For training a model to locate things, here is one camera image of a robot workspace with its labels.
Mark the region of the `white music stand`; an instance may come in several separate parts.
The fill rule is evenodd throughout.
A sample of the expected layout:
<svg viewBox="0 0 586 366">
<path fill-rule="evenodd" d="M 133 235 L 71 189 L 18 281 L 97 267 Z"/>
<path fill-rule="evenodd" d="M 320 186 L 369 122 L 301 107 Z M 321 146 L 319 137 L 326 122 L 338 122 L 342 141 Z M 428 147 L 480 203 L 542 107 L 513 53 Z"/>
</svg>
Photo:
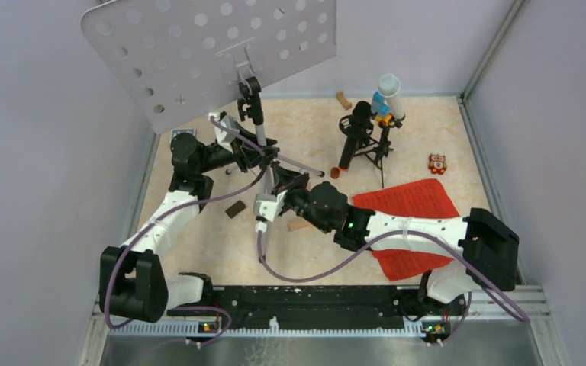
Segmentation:
<svg viewBox="0 0 586 366">
<path fill-rule="evenodd" d="M 110 1 L 80 27 L 156 133 L 336 55 L 334 1 Z"/>
</svg>

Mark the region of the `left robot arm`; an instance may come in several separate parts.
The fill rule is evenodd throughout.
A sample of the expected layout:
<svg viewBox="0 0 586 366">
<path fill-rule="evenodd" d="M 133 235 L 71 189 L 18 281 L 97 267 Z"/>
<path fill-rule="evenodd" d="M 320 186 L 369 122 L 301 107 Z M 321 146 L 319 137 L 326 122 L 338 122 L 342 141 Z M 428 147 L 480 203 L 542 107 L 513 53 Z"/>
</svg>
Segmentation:
<svg viewBox="0 0 586 366">
<path fill-rule="evenodd" d="M 207 172 L 233 163 L 264 169 L 279 152 L 274 141 L 258 146 L 239 135 L 229 146 L 206 146 L 190 133 L 174 137 L 170 150 L 174 170 L 163 202 L 136 234 L 101 254 L 99 306 L 107 317 L 155 323 L 180 305 L 196 315 L 209 313 L 214 295 L 205 289 L 204 275 L 181 274 L 166 280 L 161 261 L 207 203 L 220 200 L 211 195 L 214 181 Z"/>
</svg>

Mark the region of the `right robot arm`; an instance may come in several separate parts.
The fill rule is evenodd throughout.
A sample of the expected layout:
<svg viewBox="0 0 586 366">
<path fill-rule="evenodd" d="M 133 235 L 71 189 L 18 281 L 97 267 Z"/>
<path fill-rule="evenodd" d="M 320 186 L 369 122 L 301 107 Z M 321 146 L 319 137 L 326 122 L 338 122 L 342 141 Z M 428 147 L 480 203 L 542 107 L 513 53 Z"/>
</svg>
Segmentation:
<svg viewBox="0 0 586 366">
<path fill-rule="evenodd" d="M 401 217 L 351 205 L 328 181 L 312 189 L 309 175 L 273 167 L 277 215 L 292 211 L 351 252 L 404 250 L 452 261 L 431 270 L 417 305 L 437 314 L 459 295 L 478 288 L 496 293 L 517 285 L 519 236 L 489 210 L 474 207 L 464 217 Z"/>
</svg>

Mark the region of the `light wooden block front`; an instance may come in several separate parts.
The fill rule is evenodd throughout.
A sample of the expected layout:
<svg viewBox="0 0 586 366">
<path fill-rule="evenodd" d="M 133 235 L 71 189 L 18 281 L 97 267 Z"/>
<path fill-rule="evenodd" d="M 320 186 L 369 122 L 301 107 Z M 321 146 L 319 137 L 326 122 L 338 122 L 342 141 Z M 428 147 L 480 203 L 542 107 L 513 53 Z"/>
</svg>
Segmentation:
<svg viewBox="0 0 586 366">
<path fill-rule="evenodd" d="M 310 226 L 310 223 L 301 218 L 295 218 L 288 222 L 288 231 L 294 232 L 296 230 L 304 229 L 305 227 Z"/>
</svg>

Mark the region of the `small brown cylinder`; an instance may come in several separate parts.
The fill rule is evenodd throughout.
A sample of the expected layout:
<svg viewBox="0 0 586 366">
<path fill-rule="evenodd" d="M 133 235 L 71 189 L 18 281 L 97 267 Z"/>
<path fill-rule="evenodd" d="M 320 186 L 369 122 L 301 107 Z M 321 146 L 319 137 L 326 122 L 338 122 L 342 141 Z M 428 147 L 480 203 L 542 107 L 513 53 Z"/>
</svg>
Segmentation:
<svg viewBox="0 0 586 366">
<path fill-rule="evenodd" d="M 339 169 L 338 167 L 333 167 L 333 168 L 330 170 L 330 177 L 331 177 L 332 179 L 338 179 L 338 178 L 339 178 L 339 176 L 340 176 L 340 169 Z"/>
</svg>

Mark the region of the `dark brown block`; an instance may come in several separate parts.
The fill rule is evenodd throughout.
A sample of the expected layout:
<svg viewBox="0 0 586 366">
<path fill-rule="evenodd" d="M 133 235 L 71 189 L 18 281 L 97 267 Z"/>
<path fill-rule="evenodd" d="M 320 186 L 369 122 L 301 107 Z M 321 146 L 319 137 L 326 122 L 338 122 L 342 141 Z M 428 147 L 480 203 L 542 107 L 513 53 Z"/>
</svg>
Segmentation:
<svg viewBox="0 0 586 366">
<path fill-rule="evenodd" d="M 246 204 L 242 200 L 236 201 L 234 204 L 231 204 L 226 210 L 225 213 L 228 215 L 230 219 L 233 219 L 238 214 L 243 212 L 246 209 Z"/>
</svg>

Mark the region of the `playing card box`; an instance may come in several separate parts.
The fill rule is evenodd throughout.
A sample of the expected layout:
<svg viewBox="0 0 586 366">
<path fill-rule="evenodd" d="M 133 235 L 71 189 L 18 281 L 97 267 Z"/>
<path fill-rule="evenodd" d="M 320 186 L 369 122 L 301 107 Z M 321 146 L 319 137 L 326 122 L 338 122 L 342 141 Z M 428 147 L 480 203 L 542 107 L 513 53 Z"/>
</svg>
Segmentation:
<svg viewBox="0 0 586 366">
<path fill-rule="evenodd" d="M 191 134 L 192 136 L 196 136 L 197 129 L 196 128 L 174 129 L 172 131 L 172 138 L 175 138 L 176 136 L 183 134 L 183 133 L 187 133 L 187 134 Z"/>
</svg>

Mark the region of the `black microphone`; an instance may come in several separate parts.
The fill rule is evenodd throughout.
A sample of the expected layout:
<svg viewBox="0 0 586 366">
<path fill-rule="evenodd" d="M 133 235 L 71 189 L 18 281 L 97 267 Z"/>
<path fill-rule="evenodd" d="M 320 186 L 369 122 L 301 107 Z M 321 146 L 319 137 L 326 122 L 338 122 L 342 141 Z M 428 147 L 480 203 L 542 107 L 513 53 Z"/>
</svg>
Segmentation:
<svg viewBox="0 0 586 366">
<path fill-rule="evenodd" d="M 373 125 L 371 123 L 371 105 L 367 101 L 359 101 L 350 115 L 344 116 L 339 121 L 339 129 L 346 136 L 343 151 L 338 163 L 340 171 L 346 172 L 350 163 L 359 149 L 361 141 L 367 140 L 371 135 Z"/>
</svg>

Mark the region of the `wooden block at back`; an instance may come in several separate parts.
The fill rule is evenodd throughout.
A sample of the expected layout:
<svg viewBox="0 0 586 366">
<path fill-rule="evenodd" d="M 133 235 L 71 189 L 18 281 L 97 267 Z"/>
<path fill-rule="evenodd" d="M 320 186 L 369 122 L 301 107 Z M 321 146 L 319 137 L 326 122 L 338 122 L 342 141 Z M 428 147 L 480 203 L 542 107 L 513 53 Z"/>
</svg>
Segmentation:
<svg viewBox="0 0 586 366">
<path fill-rule="evenodd" d="M 343 91 L 338 91 L 335 94 L 336 100 L 340 103 L 341 107 L 348 111 L 353 108 L 353 104 L 349 101 L 349 99 L 345 96 Z"/>
</svg>

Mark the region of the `black mic tripod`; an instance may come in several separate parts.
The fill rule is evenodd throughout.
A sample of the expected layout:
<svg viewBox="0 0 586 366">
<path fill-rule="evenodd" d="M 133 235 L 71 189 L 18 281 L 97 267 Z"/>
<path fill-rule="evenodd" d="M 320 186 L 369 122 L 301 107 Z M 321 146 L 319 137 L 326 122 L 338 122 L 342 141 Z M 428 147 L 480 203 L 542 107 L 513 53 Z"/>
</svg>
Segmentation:
<svg viewBox="0 0 586 366">
<path fill-rule="evenodd" d="M 383 159 L 389 156 L 394 149 L 391 147 L 389 134 L 393 129 L 402 128 L 403 123 L 390 120 L 389 122 L 378 122 L 378 128 L 381 130 L 379 139 L 369 136 L 365 142 L 360 143 L 355 157 L 364 156 L 378 170 L 380 175 L 381 187 L 385 187 L 385 173 Z"/>
</svg>

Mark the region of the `blue yellow toy block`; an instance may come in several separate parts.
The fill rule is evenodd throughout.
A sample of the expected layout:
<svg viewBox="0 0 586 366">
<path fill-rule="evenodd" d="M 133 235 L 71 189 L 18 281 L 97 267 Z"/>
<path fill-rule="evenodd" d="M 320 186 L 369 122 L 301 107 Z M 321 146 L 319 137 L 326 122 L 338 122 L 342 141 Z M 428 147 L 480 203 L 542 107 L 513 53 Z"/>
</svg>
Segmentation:
<svg viewBox="0 0 586 366">
<path fill-rule="evenodd" d="M 371 114 L 380 127 L 393 127 L 395 125 L 395 119 L 390 107 L 386 104 L 385 98 L 379 91 L 372 96 Z"/>
</svg>

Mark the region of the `white tube on tripod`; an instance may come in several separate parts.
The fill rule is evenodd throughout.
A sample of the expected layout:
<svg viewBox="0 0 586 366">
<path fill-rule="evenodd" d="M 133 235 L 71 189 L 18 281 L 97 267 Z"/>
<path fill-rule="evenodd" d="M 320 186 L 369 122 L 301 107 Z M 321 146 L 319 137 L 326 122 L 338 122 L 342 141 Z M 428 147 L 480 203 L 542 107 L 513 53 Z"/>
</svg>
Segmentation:
<svg viewBox="0 0 586 366">
<path fill-rule="evenodd" d="M 390 113 L 396 120 L 403 120 L 406 117 L 400 90 L 401 83 L 395 75 L 384 74 L 378 80 L 378 93 L 385 99 Z"/>
</svg>

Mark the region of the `red owl toy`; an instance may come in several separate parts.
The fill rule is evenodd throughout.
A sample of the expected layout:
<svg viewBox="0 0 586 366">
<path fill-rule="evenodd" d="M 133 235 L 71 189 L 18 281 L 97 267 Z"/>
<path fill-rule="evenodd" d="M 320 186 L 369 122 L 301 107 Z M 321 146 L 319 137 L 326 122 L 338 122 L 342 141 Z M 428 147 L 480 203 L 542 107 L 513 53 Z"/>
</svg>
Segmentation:
<svg viewBox="0 0 586 366">
<path fill-rule="evenodd" d="M 427 167 L 433 175 L 444 175 L 447 170 L 446 156 L 435 153 L 429 154 Z"/>
</svg>

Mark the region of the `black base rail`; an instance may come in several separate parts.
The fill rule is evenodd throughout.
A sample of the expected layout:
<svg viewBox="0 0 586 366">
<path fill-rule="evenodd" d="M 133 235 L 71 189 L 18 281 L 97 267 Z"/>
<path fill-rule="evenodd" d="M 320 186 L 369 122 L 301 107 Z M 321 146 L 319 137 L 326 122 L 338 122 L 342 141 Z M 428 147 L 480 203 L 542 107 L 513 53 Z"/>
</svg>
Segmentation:
<svg viewBox="0 0 586 366">
<path fill-rule="evenodd" d="M 215 286 L 201 301 L 170 306 L 169 316 L 210 315 L 230 319 L 231 329 L 388 330 L 412 320 L 461 316 L 465 298 L 448 304 L 429 298 L 417 287 L 347 286 Z"/>
</svg>

